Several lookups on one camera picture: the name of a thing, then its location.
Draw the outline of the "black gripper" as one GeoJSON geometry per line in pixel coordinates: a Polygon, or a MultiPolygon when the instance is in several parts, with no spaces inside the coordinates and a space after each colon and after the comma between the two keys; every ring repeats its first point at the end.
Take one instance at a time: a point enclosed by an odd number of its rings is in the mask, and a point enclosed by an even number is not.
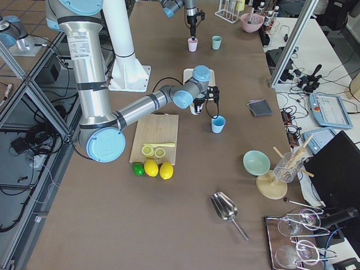
{"type": "Polygon", "coordinates": [[[218,87],[210,87],[208,86],[207,90],[204,93],[200,93],[194,100],[193,104],[195,104],[195,114],[201,114],[202,104],[205,101],[213,100],[216,105],[219,102],[219,89],[218,87]]]}
{"type": "Polygon", "coordinates": [[[186,13],[186,25],[190,29],[191,39],[196,38],[196,26],[197,18],[200,17],[200,21],[205,20],[205,12],[199,10],[197,7],[185,8],[186,13]]]}

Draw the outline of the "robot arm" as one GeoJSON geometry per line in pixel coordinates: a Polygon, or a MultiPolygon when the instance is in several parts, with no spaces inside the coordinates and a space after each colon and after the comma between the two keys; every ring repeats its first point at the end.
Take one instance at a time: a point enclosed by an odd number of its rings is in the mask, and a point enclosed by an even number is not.
{"type": "Polygon", "coordinates": [[[124,151],[123,130],[169,103],[181,109],[210,91],[210,69],[196,66],[182,85],[166,85],[112,111],[109,90],[144,92],[150,67],[136,58],[124,1],[47,1],[49,28],[67,37],[82,118],[79,143],[90,159],[108,163],[124,151]]]}
{"type": "Polygon", "coordinates": [[[196,38],[196,28],[205,20],[205,12],[199,10],[196,1],[193,0],[162,0],[160,1],[163,12],[168,18],[173,17],[181,8],[185,12],[185,24],[190,30],[190,37],[194,41],[196,38]]]}

